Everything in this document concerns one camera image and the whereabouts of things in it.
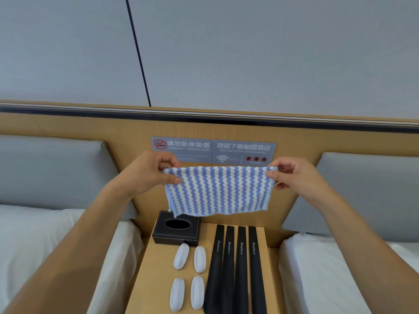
no smoking symbol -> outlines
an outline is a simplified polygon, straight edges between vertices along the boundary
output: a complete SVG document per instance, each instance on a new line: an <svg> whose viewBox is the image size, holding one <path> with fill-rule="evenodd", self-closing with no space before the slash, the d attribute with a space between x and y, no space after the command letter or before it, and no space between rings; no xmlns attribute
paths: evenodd
<svg viewBox="0 0 419 314"><path fill-rule="evenodd" d="M155 141L154 141L154 146L155 146L156 148L158 148L159 150L163 150L163 149L165 149L165 148L166 148L167 144L166 144L166 142L165 142L165 141L163 141L163 140L161 140L161 139L158 139L158 140L155 140Z"/></svg>

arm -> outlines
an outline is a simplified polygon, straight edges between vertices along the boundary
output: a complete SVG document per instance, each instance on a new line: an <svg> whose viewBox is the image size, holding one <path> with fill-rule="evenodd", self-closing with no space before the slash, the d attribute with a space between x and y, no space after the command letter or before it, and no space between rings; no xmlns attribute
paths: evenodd
<svg viewBox="0 0 419 314"><path fill-rule="evenodd" d="M401 259L304 159L279 158L268 177L291 188L325 218L343 258L373 314L415 313L419 274Z"/></svg>
<svg viewBox="0 0 419 314"><path fill-rule="evenodd" d="M147 151L110 181L3 314L86 313L128 202L158 184L181 183L160 172L168 167L179 167L172 153Z"/></svg>

padded headboard cushion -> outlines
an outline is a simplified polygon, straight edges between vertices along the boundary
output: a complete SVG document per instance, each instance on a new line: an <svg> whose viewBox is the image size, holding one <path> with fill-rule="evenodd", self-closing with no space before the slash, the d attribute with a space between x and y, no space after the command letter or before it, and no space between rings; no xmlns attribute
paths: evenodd
<svg viewBox="0 0 419 314"><path fill-rule="evenodd" d="M419 158L323 153L317 169L384 240L419 242ZM330 234L301 197L283 227Z"/></svg>
<svg viewBox="0 0 419 314"><path fill-rule="evenodd" d="M0 204L86 209L117 175L104 142L0 135Z"/></svg>

cloth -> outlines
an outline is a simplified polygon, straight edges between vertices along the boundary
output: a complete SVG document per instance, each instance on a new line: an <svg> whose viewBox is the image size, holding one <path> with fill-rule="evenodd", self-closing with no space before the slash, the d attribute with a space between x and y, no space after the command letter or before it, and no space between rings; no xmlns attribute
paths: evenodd
<svg viewBox="0 0 419 314"><path fill-rule="evenodd" d="M266 177L277 167L211 166L181 167L163 170L183 179L167 184L169 211L174 216L230 215L268 210L275 181Z"/></svg>

wooden nightstand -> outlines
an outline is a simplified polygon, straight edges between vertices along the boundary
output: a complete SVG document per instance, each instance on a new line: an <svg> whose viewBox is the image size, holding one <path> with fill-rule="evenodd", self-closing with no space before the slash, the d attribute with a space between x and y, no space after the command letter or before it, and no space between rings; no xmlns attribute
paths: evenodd
<svg viewBox="0 0 419 314"><path fill-rule="evenodd" d="M205 248L207 255L207 267L205 272L200 274L207 284L208 271L210 269L212 247L214 244L215 230L217 224L201 224L199 244ZM235 245L237 245L237 229L235 226ZM256 228L259 242L259 250L262 264L262 274L265 288L266 307L269 314L279 314L278 303L275 295L275 284L272 276L268 247L266 245L265 230L261 227ZM150 238L144 254L143 262L138 272L137 280L129 298L125 314L165 314L172 313L169 306L170 290L173 280L182 278L185 280L185 298L182 309L179 313L203 313L201 309L195 311L191 306L191 284L194 276L199 275L194 267L195 248L189 250L188 259L185 267L178 271L173 267L178 246L154 243Z"/></svg>

